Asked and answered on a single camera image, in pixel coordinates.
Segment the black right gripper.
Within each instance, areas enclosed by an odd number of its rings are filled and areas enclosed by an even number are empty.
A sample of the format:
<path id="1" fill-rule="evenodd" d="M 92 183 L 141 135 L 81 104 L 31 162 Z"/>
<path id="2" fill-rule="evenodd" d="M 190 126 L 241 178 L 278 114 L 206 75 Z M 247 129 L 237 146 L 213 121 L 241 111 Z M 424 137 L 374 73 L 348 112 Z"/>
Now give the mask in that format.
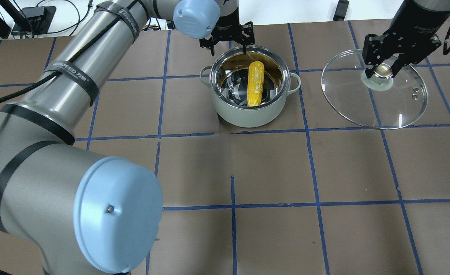
<path id="1" fill-rule="evenodd" d="M 373 77 L 390 57 L 395 58 L 390 67 L 392 78 L 402 68 L 419 64 L 442 45 L 436 32 L 449 17 L 450 0 L 404 0 L 382 35 L 368 34 L 364 39 L 366 77 Z"/>

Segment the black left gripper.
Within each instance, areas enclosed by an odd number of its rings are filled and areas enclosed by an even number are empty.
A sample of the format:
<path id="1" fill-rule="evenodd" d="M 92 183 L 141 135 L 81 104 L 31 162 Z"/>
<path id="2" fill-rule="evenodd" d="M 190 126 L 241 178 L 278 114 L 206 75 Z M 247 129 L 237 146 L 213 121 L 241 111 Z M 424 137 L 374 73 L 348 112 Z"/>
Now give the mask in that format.
<path id="1" fill-rule="evenodd" d="M 242 46 L 242 52 L 247 54 L 247 46 L 254 45 L 254 24 L 248 21 L 242 25 L 239 20 L 239 1 L 238 0 L 217 0 L 220 8 L 220 17 L 215 24 L 209 38 L 199 40 L 202 48 L 210 50 L 211 56 L 215 56 L 215 45 L 218 42 L 234 41 Z"/>

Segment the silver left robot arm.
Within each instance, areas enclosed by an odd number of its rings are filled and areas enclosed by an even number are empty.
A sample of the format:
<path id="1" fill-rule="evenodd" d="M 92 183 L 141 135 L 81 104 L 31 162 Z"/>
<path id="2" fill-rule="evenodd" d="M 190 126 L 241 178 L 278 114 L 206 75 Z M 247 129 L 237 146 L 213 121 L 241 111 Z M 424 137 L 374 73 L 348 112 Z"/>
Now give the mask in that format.
<path id="1" fill-rule="evenodd" d="M 45 275 L 127 275 L 155 241 L 162 191 L 141 165 L 73 146 L 74 128 L 151 17 L 208 37 L 237 0 L 106 0 L 34 85 L 0 110 L 0 231 L 35 243 Z"/>

